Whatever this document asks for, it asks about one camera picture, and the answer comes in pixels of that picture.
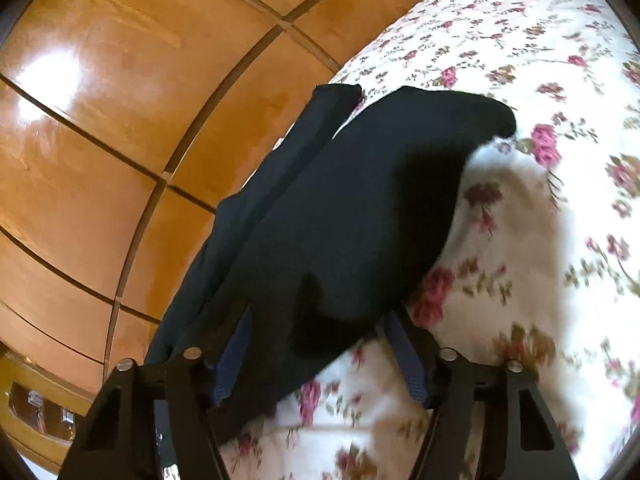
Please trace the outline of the black pants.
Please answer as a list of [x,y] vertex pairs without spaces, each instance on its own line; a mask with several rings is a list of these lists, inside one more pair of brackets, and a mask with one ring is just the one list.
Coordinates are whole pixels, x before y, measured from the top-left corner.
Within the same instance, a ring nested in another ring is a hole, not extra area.
[[217,441],[254,418],[403,306],[438,259],[471,155],[516,129],[479,94],[402,87],[367,107],[361,90],[314,90],[280,146],[217,207],[146,362],[169,360],[224,324],[252,327]]

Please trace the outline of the wooden shelf unit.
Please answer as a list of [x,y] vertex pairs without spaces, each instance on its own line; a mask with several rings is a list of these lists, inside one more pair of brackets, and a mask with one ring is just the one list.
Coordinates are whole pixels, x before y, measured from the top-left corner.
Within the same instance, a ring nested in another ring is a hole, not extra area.
[[93,395],[1,347],[1,428],[17,452],[57,474]]

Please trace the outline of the white floral bedspread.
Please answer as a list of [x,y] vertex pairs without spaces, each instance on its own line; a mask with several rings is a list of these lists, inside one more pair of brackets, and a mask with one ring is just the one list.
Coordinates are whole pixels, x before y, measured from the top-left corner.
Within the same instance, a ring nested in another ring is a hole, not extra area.
[[414,308],[468,359],[539,378],[578,474],[639,427],[639,52],[604,0],[425,0],[337,80],[509,105],[511,139],[470,160]]

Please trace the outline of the wooden wardrobe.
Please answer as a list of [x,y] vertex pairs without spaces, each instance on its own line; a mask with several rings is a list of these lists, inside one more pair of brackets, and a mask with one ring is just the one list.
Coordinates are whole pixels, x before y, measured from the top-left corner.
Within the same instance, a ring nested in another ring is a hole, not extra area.
[[24,0],[1,33],[1,339],[89,392],[141,358],[213,223],[421,0]]

